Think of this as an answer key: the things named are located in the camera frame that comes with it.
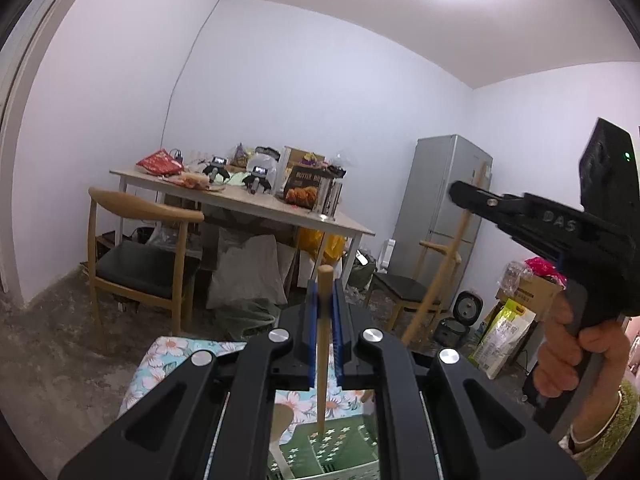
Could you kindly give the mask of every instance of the finger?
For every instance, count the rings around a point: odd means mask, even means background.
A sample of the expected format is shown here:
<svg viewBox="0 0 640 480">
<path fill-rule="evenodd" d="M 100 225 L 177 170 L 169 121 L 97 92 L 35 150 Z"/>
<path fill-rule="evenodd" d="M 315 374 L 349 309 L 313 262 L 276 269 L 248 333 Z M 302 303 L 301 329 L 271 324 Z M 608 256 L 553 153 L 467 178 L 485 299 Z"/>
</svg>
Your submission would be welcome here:
<svg viewBox="0 0 640 480">
<path fill-rule="evenodd" d="M 545 321 L 545 338 L 553 353 L 571 366 L 582 361 L 578 340 L 567 332 L 564 325 L 554 319 Z"/>
<path fill-rule="evenodd" d="M 545 397 L 559 397 L 562 393 L 540 366 L 533 371 L 533 385 Z"/>
<path fill-rule="evenodd" d="M 546 372 L 552 383 L 561 391 L 575 390 L 580 382 L 575 368 L 554 354 L 546 342 L 538 351 L 538 364 Z"/>
<path fill-rule="evenodd" d="M 569 324 L 574 320 L 574 310 L 571 308 L 564 294 L 556 294 L 554 302 L 551 305 L 549 318 L 562 325 Z"/>
<path fill-rule="evenodd" d="M 629 356 L 630 342 L 614 319 L 585 328 L 578 335 L 580 346 L 589 352 L 604 354 L 608 361 L 624 362 Z"/>
</svg>

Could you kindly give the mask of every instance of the fuzzy green sweater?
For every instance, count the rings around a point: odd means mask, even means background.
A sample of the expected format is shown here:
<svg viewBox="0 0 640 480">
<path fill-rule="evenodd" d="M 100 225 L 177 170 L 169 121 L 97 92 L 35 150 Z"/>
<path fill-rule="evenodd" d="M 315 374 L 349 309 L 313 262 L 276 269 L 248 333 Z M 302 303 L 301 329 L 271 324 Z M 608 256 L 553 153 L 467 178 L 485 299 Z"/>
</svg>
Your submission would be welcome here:
<svg viewBox="0 0 640 480">
<path fill-rule="evenodd" d="M 636 389 L 627 380 L 623 381 L 620 388 L 622 403 L 607 430 L 593 446 L 574 455 L 575 461 L 589 480 L 596 478 L 613 458 L 638 418 L 638 393 Z M 567 437 L 560 442 L 560 445 L 568 449 Z"/>
</svg>

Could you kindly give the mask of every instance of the gray refrigerator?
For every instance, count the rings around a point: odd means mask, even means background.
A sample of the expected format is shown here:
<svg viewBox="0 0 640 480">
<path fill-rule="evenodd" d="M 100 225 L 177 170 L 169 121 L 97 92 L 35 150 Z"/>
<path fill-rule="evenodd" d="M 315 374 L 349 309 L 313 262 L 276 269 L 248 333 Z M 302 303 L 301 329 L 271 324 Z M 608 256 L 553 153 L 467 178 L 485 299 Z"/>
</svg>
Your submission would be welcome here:
<svg viewBox="0 0 640 480">
<path fill-rule="evenodd" d="M 463 180 L 472 184 L 487 163 L 481 187 L 489 189 L 493 159 L 469 140 L 459 135 L 419 139 L 414 162 L 404 191 L 402 207 L 396 222 L 394 239 L 396 246 L 389 262 L 388 272 L 412 276 L 422 247 L 420 240 L 451 245 L 462 218 L 462 209 L 448 195 L 450 184 Z M 481 218 L 473 215 L 462 238 L 458 252 L 462 264 L 449 290 L 444 294 L 444 304 L 450 305 L 460 286 L 460 281 L 473 250 Z M 443 256 L 428 251 L 418 280 L 429 286 Z"/>
</svg>

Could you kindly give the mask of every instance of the silver screw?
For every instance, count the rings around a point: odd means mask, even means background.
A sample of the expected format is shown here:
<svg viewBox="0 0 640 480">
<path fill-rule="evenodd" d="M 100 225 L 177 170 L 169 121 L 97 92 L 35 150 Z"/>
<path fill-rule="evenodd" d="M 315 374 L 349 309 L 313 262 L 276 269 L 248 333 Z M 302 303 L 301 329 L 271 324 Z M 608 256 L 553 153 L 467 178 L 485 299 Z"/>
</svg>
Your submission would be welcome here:
<svg viewBox="0 0 640 480">
<path fill-rule="evenodd" d="M 289 332 L 284 330 L 283 328 L 274 328 L 269 332 L 269 339 L 274 343 L 282 343 L 289 339 Z"/>
<path fill-rule="evenodd" d="M 453 348 L 445 348 L 444 350 L 440 350 L 440 353 L 438 355 L 440 356 L 440 360 L 447 365 L 452 365 L 460 361 L 460 354 Z"/>
<path fill-rule="evenodd" d="M 206 350 L 198 350 L 191 356 L 191 362 L 196 366 L 206 366 L 213 361 L 213 356 Z"/>
<path fill-rule="evenodd" d="M 370 343 L 377 343 L 378 341 L 382 341 L 382 332 L 377 328 L 367 328 L 362 333 L 362 336 L 366 341 Z"/>
</svg>

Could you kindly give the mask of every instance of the bracelet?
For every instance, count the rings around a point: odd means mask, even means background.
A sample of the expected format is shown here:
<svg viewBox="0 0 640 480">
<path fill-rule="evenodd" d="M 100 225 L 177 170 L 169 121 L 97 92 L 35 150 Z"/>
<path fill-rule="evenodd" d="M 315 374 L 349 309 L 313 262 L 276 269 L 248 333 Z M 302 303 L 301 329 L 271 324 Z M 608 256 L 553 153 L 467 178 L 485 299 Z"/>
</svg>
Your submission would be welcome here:
<svg viewBox="0 0 640 480">
<path fill-rule="evenodd" d="M 620 409 L 620 406 L 622 405 L 622 392 L 620 390 L 618 390 L 618 406 L 616 407 L 616 409 L 613 411 L 612 415 L 609 417 L 609 420 L 607 421 L 607 423 L 602 427 L 602 429 L 596 433 L 595 435 L 593 435 L 591 438 L 588 438 L 587 440 L 577 440 L 574 437 L 574 425 L 571 425 L 571 428 L 569 429 L 569 438 L 571 439 L 572 443 L 575 446 L 586 446 L 589 444 L 592 444 L 594 441 L 598 440 L 602 434 L 607 430 L 607 428 L 609 427 L 609 424 L 611 424 L 611 421 L 615 418 L 615 416 L 618 414 L 618 410 Z"/>
</svg>

